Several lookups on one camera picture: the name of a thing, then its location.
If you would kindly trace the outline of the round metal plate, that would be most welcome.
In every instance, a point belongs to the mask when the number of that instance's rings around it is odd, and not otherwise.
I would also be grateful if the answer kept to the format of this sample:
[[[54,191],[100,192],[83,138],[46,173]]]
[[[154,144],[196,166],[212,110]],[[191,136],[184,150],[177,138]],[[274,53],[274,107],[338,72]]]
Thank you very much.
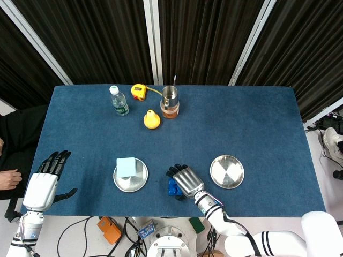
[[[148,180],[148,168],[143,161],[136,159],[137,174],[134,177],[120,178],[117,176],[117,168],[113,172],[113,181],[116,187],[127,193],[132,193],[144,187]]]
[[[243,182],[244,167],[237,158],[221,155],[212,161],[210,176],[217,186],[231,190],[239,187]]]

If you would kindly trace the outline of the yellow tape measure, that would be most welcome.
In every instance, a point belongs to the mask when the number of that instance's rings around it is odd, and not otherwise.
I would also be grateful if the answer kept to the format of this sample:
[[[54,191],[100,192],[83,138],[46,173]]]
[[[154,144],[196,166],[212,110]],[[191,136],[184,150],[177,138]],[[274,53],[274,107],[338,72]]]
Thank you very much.
[[[154,88],[148,87],[144,84],[134,84],[131,87],[131,95],[133,96],[134,99],[137,99],[139,101],[144,101],[148,90],[155,92],[159,94],[160,96],[162,95],[160,91]]]

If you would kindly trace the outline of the clear plastic water bottle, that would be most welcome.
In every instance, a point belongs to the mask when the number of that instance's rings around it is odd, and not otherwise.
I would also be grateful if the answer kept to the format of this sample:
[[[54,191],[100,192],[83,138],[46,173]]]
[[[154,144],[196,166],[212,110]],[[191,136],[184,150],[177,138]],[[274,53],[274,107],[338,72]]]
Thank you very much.
[[[116,112],[120,116],[125,116],[129,113],[129,106],[126,102],[126,98],[119,88],[115,85],[109,88],[111,94],[111,103],[114,106]]]

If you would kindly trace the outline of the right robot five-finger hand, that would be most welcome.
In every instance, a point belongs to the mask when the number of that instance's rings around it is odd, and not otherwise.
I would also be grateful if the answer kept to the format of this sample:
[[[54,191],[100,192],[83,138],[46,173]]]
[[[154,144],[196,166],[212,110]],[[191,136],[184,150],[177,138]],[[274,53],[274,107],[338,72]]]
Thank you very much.
[[[166,172],[169,178],[172,178],[182,191],[182,195],[175,198],[182,201],[186,198],[194,198],[195,195],[204,190],[204,182],[201,178],[186,164],[175,164]]]

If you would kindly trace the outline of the light blue cube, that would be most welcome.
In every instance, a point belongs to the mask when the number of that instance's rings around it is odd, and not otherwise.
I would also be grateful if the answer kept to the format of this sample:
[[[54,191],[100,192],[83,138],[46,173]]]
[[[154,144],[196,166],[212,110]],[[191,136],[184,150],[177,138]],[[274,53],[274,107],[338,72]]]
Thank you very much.
[[[117,158],[116,168],[118,177],[134,177],[137,174],[136,159],[134,157]]]

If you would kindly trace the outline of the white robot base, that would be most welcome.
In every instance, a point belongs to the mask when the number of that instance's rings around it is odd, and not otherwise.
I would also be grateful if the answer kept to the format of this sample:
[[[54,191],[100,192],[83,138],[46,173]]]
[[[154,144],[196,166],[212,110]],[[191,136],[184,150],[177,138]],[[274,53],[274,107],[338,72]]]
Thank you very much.
[[[193,230],[166,226],[148,236],[146,257],[198,257]]]

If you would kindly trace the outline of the white frame post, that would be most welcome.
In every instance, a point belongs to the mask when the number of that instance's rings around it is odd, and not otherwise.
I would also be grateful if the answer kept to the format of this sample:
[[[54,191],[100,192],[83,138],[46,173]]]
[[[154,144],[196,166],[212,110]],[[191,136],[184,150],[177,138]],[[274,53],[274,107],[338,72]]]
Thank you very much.
[[[73,85],[72,80],[61,67],[59,62],[38,36],[27,19],[19,11],[12,0],[0,0],[0,8],[20,30],[24,37],[29,41],[32,47],[38,52],[46,64],[52,69],[64,85]]]
[[[315,123],[316,121],[318,121],[319,119],[321,119],[322,117],[324,117],[325,115],[329,114],[330,112],[339,108],[342,105],[343,105],[343,97],[341,97],[339,100],[332,103],[330,106],[327,106],[326,108],[324,108],[321,112],[319,112],[312,118],[308,119],[306,122],[303,123],[303,127],[306,129],[308,126]]]
[[[163,85],[163,67],[158,0],[143,0],[154,85]]]
[[[228,83],[228,86],[236,85],[236,82],[247,62],[249,56],[260,36],[262,29],[264,28],[277,0],[264,0],[262,7],[258,13],[258,16],[254,22],[254,25],[251,29],[249,37],[245,43],[245,46],[241,52],[241,55],[238,59],[238,62],[235,66],[234,72],[231,76],[231,79]]]

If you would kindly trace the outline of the black pleated curtain panel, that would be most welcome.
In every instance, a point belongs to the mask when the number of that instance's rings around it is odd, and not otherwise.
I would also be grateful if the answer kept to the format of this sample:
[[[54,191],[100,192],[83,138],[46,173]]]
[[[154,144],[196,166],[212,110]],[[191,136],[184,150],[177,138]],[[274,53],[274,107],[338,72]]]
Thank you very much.
[[[343,0],[277,0],[237,80],[294,90],[305,122],[343,97]]]
[[[13,0],[74,84],[152,84],[143,0]]]
[[[163,82],[228,85],[264,0],[158,0]]]
[[[0,99],[17,109],[48,104],[62,81],[0,9]]]

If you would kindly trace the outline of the bystander bare hand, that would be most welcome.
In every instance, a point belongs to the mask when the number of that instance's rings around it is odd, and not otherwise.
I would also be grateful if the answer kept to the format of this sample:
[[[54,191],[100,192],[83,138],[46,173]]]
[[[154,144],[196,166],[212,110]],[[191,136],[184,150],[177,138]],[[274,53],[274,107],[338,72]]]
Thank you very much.
[[[0,191],[13,190],[21,181],[22,175],[17,169],[0,171]]]

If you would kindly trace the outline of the blue studded building block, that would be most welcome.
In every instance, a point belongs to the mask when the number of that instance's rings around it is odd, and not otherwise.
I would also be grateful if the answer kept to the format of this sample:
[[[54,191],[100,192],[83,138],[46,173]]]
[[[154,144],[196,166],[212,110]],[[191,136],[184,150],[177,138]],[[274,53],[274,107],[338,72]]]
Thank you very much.
[[[177,185],[176,181],[173,178],[168,178],[168,195],[176,196],[183,195],[182,190]]]

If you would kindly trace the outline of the yellow toy pear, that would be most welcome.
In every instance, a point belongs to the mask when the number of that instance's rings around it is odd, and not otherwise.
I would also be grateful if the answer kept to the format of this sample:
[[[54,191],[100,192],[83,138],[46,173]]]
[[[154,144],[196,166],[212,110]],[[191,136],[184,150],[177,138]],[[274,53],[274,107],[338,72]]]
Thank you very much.
[[[149,109],[143,118],[143,122],[148,129],[156,129],[159,127],[161,119],[155,111]]]

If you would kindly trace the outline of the stainless steel cup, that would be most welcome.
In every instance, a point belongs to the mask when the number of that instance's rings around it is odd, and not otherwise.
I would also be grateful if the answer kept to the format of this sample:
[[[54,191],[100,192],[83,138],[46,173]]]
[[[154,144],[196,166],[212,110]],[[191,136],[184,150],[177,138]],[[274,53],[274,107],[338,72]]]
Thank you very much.
[[[178,104],[178,91],[175,86],[165,86],[162,89],[162,106],[165,110],[174,108]]]

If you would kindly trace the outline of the black equipment pile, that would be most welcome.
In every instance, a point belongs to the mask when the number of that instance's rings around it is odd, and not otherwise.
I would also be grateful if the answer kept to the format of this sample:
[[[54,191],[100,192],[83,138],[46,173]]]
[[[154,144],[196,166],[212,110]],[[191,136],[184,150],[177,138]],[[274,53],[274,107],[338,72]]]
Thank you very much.
[[[338,134],[343,135],[343,116],[328,114],[318,121],[318,127],[321,130],[326,130],[327,128],[332,127]]]

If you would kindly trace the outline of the blue table cloth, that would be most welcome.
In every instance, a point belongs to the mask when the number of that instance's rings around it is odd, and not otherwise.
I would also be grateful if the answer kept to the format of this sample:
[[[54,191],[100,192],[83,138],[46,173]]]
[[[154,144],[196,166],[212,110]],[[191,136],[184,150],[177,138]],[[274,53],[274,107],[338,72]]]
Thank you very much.
[[[188,165],[233,217],[300,217],[324,210],[294,91],[276,86],[179,86],[180,112],[155,130],[144,126],[147,110],[160,111],[160,99],[132,98],[119,85],[130,108],[119,116],[108,85],[57,86],[50,101],[32,170],[53,152],[69,150],[57,193],[73,188],[69,199],[48,215],[200,217],[192,199],[168,195],[167,170]],[[244,180],[237,188],[217,186],[212,161],[237,158]],[[117,158],[145,163],[148,180],[127,193],[113,181]]]

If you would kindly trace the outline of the small blue white box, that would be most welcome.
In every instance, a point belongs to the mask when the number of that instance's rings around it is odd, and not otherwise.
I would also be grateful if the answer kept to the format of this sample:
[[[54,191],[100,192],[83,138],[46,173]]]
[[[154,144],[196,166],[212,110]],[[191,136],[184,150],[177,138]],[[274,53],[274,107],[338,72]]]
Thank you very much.
[[[145,239],[146,237],[154,234],[156,231],[156,225],[153,220],[148,220],[145,224],[143,224],[137,231],[137,235],[141,239]]]

